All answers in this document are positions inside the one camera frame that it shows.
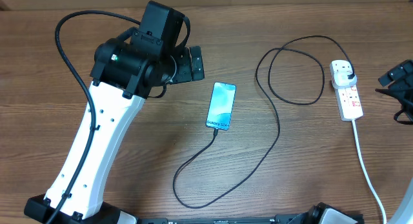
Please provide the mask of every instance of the black charging cable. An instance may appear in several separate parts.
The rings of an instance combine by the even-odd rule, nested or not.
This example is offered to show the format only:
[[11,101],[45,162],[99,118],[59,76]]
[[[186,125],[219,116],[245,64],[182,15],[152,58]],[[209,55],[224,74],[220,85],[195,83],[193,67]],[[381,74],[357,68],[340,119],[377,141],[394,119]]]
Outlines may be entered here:
[[[76,72],[76,69],[73,67],[73,65],[70,63],[69,59],[67,58],[66,54],[63,52],[61,43],[60,43],[60,29],[63,25],[63,23],[65,23],[67,20],[69,20],[70,18],[79,16],[79,15],[84,15],[84,14],[101,14],[101,15],[108,15],[111,17],[117,17],[120,19],[124,19],[127,21],[131,21],[137,25],[140,25],[141,23],[135,19],[132,19],[130,17],[127,16],[123,16],[120,14],[115,14],[112,12],[105,12],[105,11],[98,11],[98,10],[85,10],[85,11],[79,11],[79,12],[74,12],[73,14],[69,14],[66,17],[62,18],[62,20],[60,20],[60,22],[57,24],[56,26],[56,30],[55,30],[55,42],[56,42],[56,46],[57,46],[57,50],[60,53],[60,56],[62,57],[63,61],[66,63],[67,67],[69,68],[69,70],[71,71],[71,73],[73,74],[73,76],[75,77],[76,81],[79,83],[80,87],[82,88],[83,92],[86,95],[86,98],[88,100],[89,103],[89,107],[90,107],[90,115],[92,116],[91,121],[90,121],[90,132],[89,132],[89,136],[88,136],[88,141],[86,142],[86,147],[85,150],[83,151],[82,157],[79,161],[79,164],[76,167],[76,170],[72,176],[72,179],[70,180],[65,192],[62,194],[62,198],[60,200],[60,202],[57,204],[57,207],[55,208],[55,210],[53,211],[52,215],[49,217],[49,219],[47,220],[46,224],[51,224],[54,222],[57,214],[59,213],[60,209],[62,208],[63,204],[65,203],[65,201],[70,198],[72,196],[72,194],[70,193],[74,183],[76,182],[76,179],[83,167],[83,164],[85,163],[86,157],[89,153],[90,150],[90,146],[92,144],[92,140],[93,140],[93,136],[96,130],[96,110],[95,110],[95,105],[92,99],[92,96],[90,95],[90,92],[87,88],[87,86],[85,85],[85,82],[83,82],[82,78],[79,76],[79,74]],[[130,30],[127,30],[126,32],[122,33],[119,37],[125,37],[129,34]]]
[[[189,165],[195,158],[197,158],[202,152],[204,152],[206,149],[208,149],[208,148],[213,144],[213,142],[215,141],[215,138],[216,138],[216,136],[217,136],[217,134],[218,134],[218,130],[215,129],[215,131],[214,131],[214,137],[212,138],[212,141],[211,141],[206,147],[204,147],[202,150],[200,150],[197,154],[195,154],[195,155],[192,156],[189,160],[187,160],[185,163],[183,163],[183,164],[178,168],[178,170],[177,170],[176,173],[175,173],[174,180],[173,180],[173,182],[172,182],[172,190],[174,191],[174,195],[175,195],[176,199],[178,200],[178,202],[180,202],[180,204],[182,204],[184,207],[190,208],[190,209],[201,209],[201,208],[204,208],[204,207],[207,207],[207,206],[213,204],[215,201],[217,201],[217,200],[221,199],[223,196],[229,194],[229,193],[232,192],[234,189],[236,189],[236,188],[238,188],[240,185],[242,185],[247,179],[249,179],[249,178],[254,174],[254,172],[259,168],[259,166],[262,164],[262,162],[264,161],[264,159],[266,158],[266,156],[270,153],[270,151],[274,148],[275,144],[277,143],[277,141],[278,141],[278,139],[279,139],[279,136],[281,135],[281,124],[280,124],[280,122],[279,122],[278,111],[277,111],[277,108],[276,108],[274,102],[271,100],[271,97],[265,92],[264,88],[261,86],[261,83],[259,82],[259,79],[258,79],[258,69],[259,69],[259,66],[261,65],[261,63],[263,62],[263,60],[266,58],[266,56],[267,56],[269,53],[277,50],[275,56],[273,57],[273,59],[272,59],[272,61],[271,61],[270,68],[268,69],[268,86],[270,87],[271,92],[272,92],[278,99],[280,99],[280,100],[282,100],[282,101],[284,101],[284,102],[286,102],[286,103],[288,103],[288,104],[292,104],[292,105],[312,105],[312,104],[314,104],[315,102],[317,102],[317,101],[320,99],[321,95],[323,94],[324,86],[325,86],[325,73],[324,73],[323,65],[318,61],[318,59],[316,59],[314,56],[312,56],[312,55],[310,55],[310,54],[308,54],[308,53],[306,53],[306,52],[303,52],[303,51],[300,51],[300,50],[294,50],[294,49],[290,49],[290,48],[285,48],[287,45],[289,45],[289,44],[291,44],[291,43],[293,43],[293,42],[295,42],[295,41],[299,41],[299,40],[302,40],[302,39],[308,39],[308,38],[314,38],[314,37],[316,37],[316,38],[328,39],[328,40],[331,40],[333,43],[335,43],[335,44],[340,48],[340,50],[342,51],[342,53],[344,53],[347,61],[350,63],[350,65],[351,65],[351,67],[352,67],[353,73],[352,73],[351,75],[349,75],[348,78],[349,78],[349,79],[352,79],[352,78],[354,77],[354,75],[355,75],[355,73],[354,73],[354,67],[353,67],[353,64],[351,63],[350,59],[348,58],[347,53],[344,51],[344,49],[341,47],[341,45],[340,45],[337,41],[335,41],[334,39],[332,39],[332,38],[330,38],[330,37],[327,37],[327,36],[306,36],[306,37],[300,37],[300,38],[297,38],[297,39],[294,39],[294,40],[291,40],[291,41],[285,43],[285,44],[284,44],[282,47],[280,47],[280,48],[273,48],[273,49],[269,50],[269,51],[261,58],[261,60],[259,61],[258,66],[257,66],[257,68],[256,68],[255,78],[256,78],[256,81],[257,81],[257,84],[258,84],[259,88],[260,88],[261,91],[264,93],[264,95],[268,98],[268,100],[269,100],[270,103],[271,103],[272,108],[274,109],[274,113],[275,113],[275,115],[276,115],[276,123],[277,123],[277,136],[276,136],[276,139],[274,140],[274,142],[273,142],[273,144],[271,145],[271,147],[267,150],[267,152],[265,153],[265,155],[264,155],[264,156],[261,158],[261,160],[258,162],[257,166],[252,170],[252,172],[251,172],[249,175],[247,175],[246,178],[244,178],[244,179],[243,179],[241,182],[239,182],[237,185],[233,186],[230,190],[226,191],[224,194],[220,195],[220,196],[217,197],[216,199],[213,199],[211,202],[209,202],[209,203],[207,203],[207,204],[205,204],[205,205],[201,205],[201,206],[190,206],[190,205],[187,205],[187,204],[185,204],[185,203],[182,202],[182,200],[178,197],[178,195],[177,195],[177,193],[176,193],[176,188],[175,188],[176,179],[177,179],[179,173],[180,173],[187,165]],[[282,98],[280,95],[278,95],[278,94],[274,91],[274,89],[272,88],[271,82],[270,82],[272,65],[273,65],[276,57],[278,56],[278,54],[279,54],[281,51],[283,51],[283,50],[287,50],[287,51],[295,52],[295,53],[298,53],[298,54],[303,54],[304,56],[308,56],[308,57],[312,58],[312,59],[320,66],[321,74],[322,74],[322,78],[323,78],[323,83],[322,83],[322,85],[321,85],[321,91],[320,91],[318,97],[317,97],[314,101],[311,101],[311,102],[308,102],[308,103],[297,103],[297,102],[289,101],[289,100],[287,100],[287,99],[285,99],[285,98]]]

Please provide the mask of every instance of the white power strip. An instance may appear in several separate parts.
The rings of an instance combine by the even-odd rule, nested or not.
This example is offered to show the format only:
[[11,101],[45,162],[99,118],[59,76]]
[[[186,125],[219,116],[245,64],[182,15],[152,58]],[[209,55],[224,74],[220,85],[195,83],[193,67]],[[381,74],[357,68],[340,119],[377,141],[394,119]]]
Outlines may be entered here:
[[361,155],[359,137],[356,128],[356,119],[363,116],[363,109],[361,108],[359,92],[357,90],[356,84],[353,84],[355,83],[353,79],[348,79],[347,75],[342,76],[343,71],[346,70],[348,70],[348,73],[350,73],[350,71],[352,70],[350,63],[347,61],[335,60],[330,64],[332,84],[336,92],[340,117],[343,121],[352,122],[357,155],[360,161],[361,169],[363,170],[368,187],[370,187],[370,190],[372,191],[373,196],[380,207],[380,211],[383,216],[383,224],[386,224],[387,218],[385,209],[383,207],[383,204],[381,204],[380,198],[374,190],[373,185],[370,182],[370,178],[368,177],[367,170],[364,166],[363,157]]
[[334,91],[336,92],[338,109],[340,111],[340,117],[343,121],[351,121],[363,116],[363,109],[361,108],[360,96],[357,91],[356,85],[348,86],[346,88],[336,89],[336,83],[345,84],[346,81],[337,80],[337,74],[342,74],[342,68],[345,71],[351,72],[350,63],[344,60],[335,60],[330,64],[331,80],[333,83]]

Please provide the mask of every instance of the white power cable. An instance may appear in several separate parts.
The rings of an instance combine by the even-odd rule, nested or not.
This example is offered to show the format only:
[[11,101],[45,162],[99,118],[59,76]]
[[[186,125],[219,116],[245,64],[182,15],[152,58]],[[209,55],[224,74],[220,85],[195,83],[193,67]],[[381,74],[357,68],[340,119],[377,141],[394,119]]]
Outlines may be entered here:
[[381,204],[380,198],[377,195],[376,191],[374,190],[373,185],[370,182],[370,179],[368,178],[368,174],[367,174],[366,168],[364,166],[364,162],[363,162],[363,157],[361,156],[359,136],[357,134],[357,128],[356,128],[356,120],[352,119],[351,123],[353,124],[354,139],[356,140],[357,155],[359,156],[361,169],[363,170],[364,176],[366,177],[367,184],[370,187],[370,190],[372,191],[373,196],[376,199],[377,204],[380,207],[381,215],[383,216],[383,224],[386,224],[387,223],[387,218],[386,218],[385,208],[383,207],[383,204]]

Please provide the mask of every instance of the black cable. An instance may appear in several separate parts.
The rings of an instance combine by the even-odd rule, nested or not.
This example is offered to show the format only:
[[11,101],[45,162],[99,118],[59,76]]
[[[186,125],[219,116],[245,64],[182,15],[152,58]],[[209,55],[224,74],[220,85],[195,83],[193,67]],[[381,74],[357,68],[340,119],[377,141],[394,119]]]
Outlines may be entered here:
[[137,32],[137,28],[133,26],[125,30],[122,34],[119,34],[116,38],[121,41],[126,41],[132,34],[134,34],[134,32]]
[[[286,103],[293,104],[293,105],[312,105],[312,104],[314,104],[315,102],[317,102],[317,101],[320,99],[321,95],[323,94],[323,90],[324,90],[324,86],[325,86],[325,74],[324,74],[323,65],[318,61],[318,59],[316,59],[314,56],[312,56],[312,55],[310,55],[310,54],[308,54],[308,53],[306,53],[306,52],[302,52],[302,51],[300,51],[300,50],[294,50],[294,49],[285,48],[285,47],[286,47],[288,44],[290,44],[290,43],[293,43],[293,42],[298,41],[298,40],[300,40],[300,39],[306,39],[306,38],[311,38],[311,37],[322,37],[322,38],[326,38],[326,39],[329,39],[329,40],[333,41],[335,44],[337,44],[337,46],[340,48],[340,50],[344,53],[347,61],[350,63],[350,65],[351,65],[351,67],[352,67],[352,69],[353,69],[353,74],[352,74],[352,75],[354,75],[354,67],[353,67],[352,63],[350,62],[350,59],[348,58],[346,52],[344,51],[344,49],[340,46],[340,44],[339,44],[338,42],[336,42],[335,40],[333,40],[333,39],[330,38],[330,37],[326,37],[326,36],[306,36],[306,37],[300,37],[300,38],[298,38],[298,39],[295,39],[295,40],[292,40],[292,41],[287,42],[286,44],[284,44],[284,45],[283,45],[282,47],[280,47],[280,48],[273,48],[273,49],[269,50],[269,51],[261,58],[261,60],[259,61],[258,65],[257,65],[257,68],[256,68],[255,78],[256,78],[256,81],[257,81],[257,84],[258,84],[259,88],[260,88],[261,91],[264,93],[264,95],[268,98],[268,100],[270,101],[270,103],[271,103],[271,105],[272,105],[272,108],[274,109],[274,112],[275,112],[275,115],[276,115],[276,123],[277,123],[277,136],[276,136],[276,139],[274,140],[274,142],[273,142],[273,144],[271,145],[271,147],[267,150],[267,152],[265,153],[265,155],[261,158],[261,160],[259,161],[259,163],[257,164],[257,166],[253,169],[253,171],[252,171],[246,178],[244,178],[241,182],[239,182],[237,185],[235,185],[235,186],[232,187],[230,190],[226,191],[224,194],[220,195],[220,196],[217,197],[216,199],[213,199],[211,202],[209,202],[209,203],[207,203],[207,204],[205,204],[205,205],[201,205],[201,206],[198,206],[198,207],[194,207],[194,206],[187,205],[187,204],[183,203],[183,202],[180,200],[180,198],[178,197],[178,195],[177,195],[177,193],[176,193],[176,191],[175,191],[176,178],[177,178],[177,176],[179,175],[179,173],[180,173],[187,165],[189,165],[195,158],[197,158],[202,152],[204,152],[208,147],[210,147],[210,146],[213,144],[213,142],[214,142],[214,140],[215,140],[215,137],[216,137],[216,134],[217,134],[217,132],[214,131],[214,138],[212,139],[212,141],[211,141],[206,147],[204,147],[202,150],[200,150],[197,154],[195,154],[195,155],[192,156],[189,160],[187,160],[185,163],[183,163],[183,164],[178,168],[178,170],[177,170],[176,173],[175,173],[174,180],[173,180],[173,182],[172,182],[172,190],[174,191],[174,195],[175,195],[176,199],[178,200],[178,202],[180,202],[180,204],[182,204],[184,207],[190,208],[190,209],[201,209],[201,208],[204,208],[204,207],[207,207],[207,206],[213,204],[215,201],[217,201],[217,200],[221,199],[223,196],[229,194],[229,193],[232,192],[234,189],[236,189],[236,188],[238,188],[240,185],[242,185],[247,179],[249,179],[249,178],[254,174],[254,172],[259,168],[259,166],[262,164],[262,162],[264,161],[264,159],[267,157],[267,155],[270,153],[270,151],[274,148],[275,144],[277,143],[277,141],[278,141],[278,139],[279,139],[279,137],[280,137],[280,135],[281,135],[281,124],[280,124],[280,122],[279,122],[278,111],[277,111],[277,108],[276,108],[274,102],[271,100],[270,96],[265,92],[264,88],[261,86],[261,83],[260,83],[259,80],[258,80],[258,69],[259,69],[259,66],[261,65],[261,63],[263,62],[263,60],[266,58],[266,56],[267,56],[269,53],[271,53],[271,52],[274,51],[274,50],[278,50],[277,53],[275,54],[274,58],[273,58],[272,61],[271,61],[270,68],[268,69],[268,85],[269,85],[272,93],[273,93],[277,98],[279,98],[280,100],[282,100],[282,101],[284,101],[284,102],[286,102]],[[314,101],[309,102],[309,103],[296,103],[296,102],[288,101],[288,100],[280,97],[278,94],[276,94],[276,92],[274,91],[274,89],[271,87],[271,84],[270,84],[270,73],[271,73],[272,65],[273,65],[274,60],[275,60],[276,57],[278,56],[278,54],[279,54],[281,51],[283,51],[283,50],[287,50],[287,51],[291,51],[291,52],[295,52],[295,53],[299,53],[299,54],[303,54],[303,55],[305,55],[305,56],[308,56],[308,57],[312,58],[315,62],[317,62],[317,64],[320,66],[321,74],[322,74],[322,76],[323,76],[323,83],[322,83],[322,85],[321,85],[320,94],[318,95],[318,97],[317,97]]]
[[166,85],[163,85],[163,89],[162,89],[162,92],[160,93],[160,95],[154,96],[154,97],[153,96],[148,96],[148,97],[150,97],[150,98],[161,98],[165,95],[165,93],[166,93]]
[[49,217],[49,219],[47,220],[46,224],[51,224],[53,223],[54,219],[56,218],[57,214],[59,213],[60,209],[62,208],[63,204],[65,203],[66,199],[69,198],[71,196],[70,191],[82,169],[83,164],[85,163],[86,157],[89,153],[89,149],[90,146],[92,144],[92,140],[93,140],[93,136],[94,136],[94,132],[95,132],[95,126],[96,126],[96,111],[95,111],[95,105],[93,103],[93,99],[92,96],[90,95],[90,92],[88,90],[88,88],[86,87],[85,83],[83,82],[82,78],[79,76],[79,74],[76,72],[76,69],[73,67],[73,65],[69,62],[69,59],[67,58],[66,54],[63,52],[62,46],[60,44],[60,28],[62,27],[63,23],[65,23],[67,20],[69,20],[72,17],[76,17],[79,15],[84,15],[84,14],[101,14],[101,15],[108,15],[111,17],[118,17],[120,19],[124,19],[127,21],[131,21],[137,25],[140,25],[141,23],[139,21],[136,21],[135,19],[132,19],[130,17],[127,16],[123,16],[120,14],[114,14],[111,12],[105,12],[105,11],[98,11],[98,10],[85,10],[85,11],[80,11],[80,12],[74,12],[73,14],[69,14],[66,17],[62,18],[62,20],[60,20],[60,22],[57,24],[56,26],[56,30],[55,30],[55,41],[56,41],[56,46],[57,46],[57,50],[60,53],[60,56],[62,57],[63,61],[66,63],[67,67],[69,68],[69,70],[71,71],[71,73],[73,74],[73,76],[75,77],[76,81],[79,83],[80,87],[82,88],[83,92],[86,95],[86,98],[88,100],[89,103],[89,107],[90,107],[90,115],[92,116],[91,121],[90,121],[90,132],[89,132],[89,136],[88,136],[88,141],[86,142],[86,147],[85,150],[83,151],[82,157],[79,161],[79,164],[77,165],[77,168],[72,176],[72,179],[70,180],[65,193],[62,194],[62,199],[60,200],[59,204],[57,205],[57,207],[55,208],[54,212],[52,213],[52,215]]

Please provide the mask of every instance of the white cable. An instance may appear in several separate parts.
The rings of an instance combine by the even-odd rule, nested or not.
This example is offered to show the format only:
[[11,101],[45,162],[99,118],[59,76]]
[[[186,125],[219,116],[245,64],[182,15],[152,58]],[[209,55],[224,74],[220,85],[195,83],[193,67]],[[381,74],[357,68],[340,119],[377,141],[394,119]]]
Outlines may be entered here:
[[364,162],[363,162],[363,157],[361,156],[359,136],[357,134],[357,128],[356,128],[356,120],[352,119],[351,123],[353,124],[354,139],[356,140],[357,155],[359,156],[361,169],[363,170],[364,176],[366,177],[367,184],[370,187],[370,190],[372,191],[373,196],[376,199],[377,204],[380,207],[381,215],[383,216],[383,224],[386,224],[387,223],[387,218],[386,218],[385,208],[383,207],[383,204],[381,204],[380,198],[377,195],[376,191],[374,190],[373,185],[370,182],[370,179],[368,178],[368,174],[367,174],[366,168],[364,166]]
[[174,57],[172,57],[172,56],[170,56],[171,57],[171,59],[174,61],[174,63],[175,63],[175,72],[174,72],[174,75],[170,78],[170,80],[169,80],[169,82],[171,82],[172,83],[172,79],[175,77],[175,75],[176,75],[176,71],[178,71],[178,68],[177,68],[177,66],[176,66],[176,61],[175,61],[175,59],[174,59]]

